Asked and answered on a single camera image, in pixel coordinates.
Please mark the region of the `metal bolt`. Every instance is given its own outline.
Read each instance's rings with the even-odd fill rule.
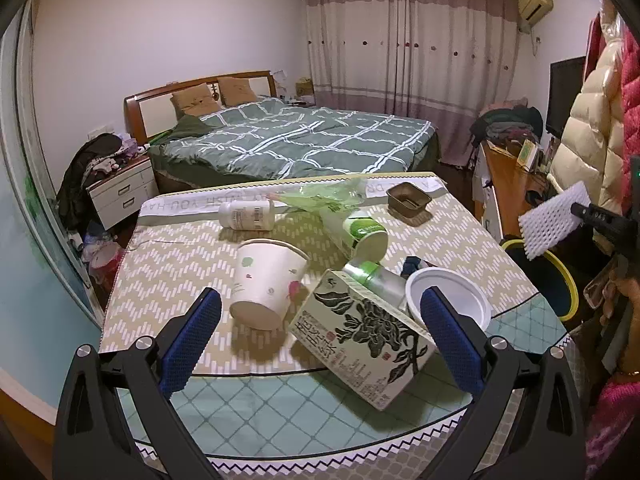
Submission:
[[[154,343],[154,340],[151,339],[148,335],[142,336],[140,339],[136,341],[136,348],[138,350],[146,350]]]
[[[78,357],[86,357],[91,353],[91,347],[89,345],[82,345],[78,350],[76,350],[76,355]]]
[[[557,346],[552,346],[549,353],[551,354],[551,357],[555,357],[556,359],[562,359],[564,357],[564,351]]]
[[[491,346],[496,350],[504,350],[505,348],[507,348],[507,340],[500,336],[492,337]]]

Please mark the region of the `television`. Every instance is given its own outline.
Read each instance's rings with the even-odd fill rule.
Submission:
[[[582,89],[585,62],[586,57],[582,56],[551,64],[546,130],[556,137],[562,137],[571,107]]]

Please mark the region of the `brown square container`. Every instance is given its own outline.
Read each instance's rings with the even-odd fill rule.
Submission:
[[[410,182],[401,182],[397,186],[393,186],[386,191],[386,195],[389,207],[405,218],[419,215],[431,202],[431,197],[428,194]]]

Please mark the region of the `bracelet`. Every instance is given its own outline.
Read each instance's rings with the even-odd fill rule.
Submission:
[[[627,377],[638,377],[640,376],[640,371],[635,371],[635,372],[623,372],[620,368],[618,368],[618,370],[616,370],[619,374],[627,376]]]

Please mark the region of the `pink and white curtain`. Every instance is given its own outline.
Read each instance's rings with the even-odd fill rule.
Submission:
[[[306,0],[318,105],[427,119],[464,166],[478,112],[507,97],[518,0]]]

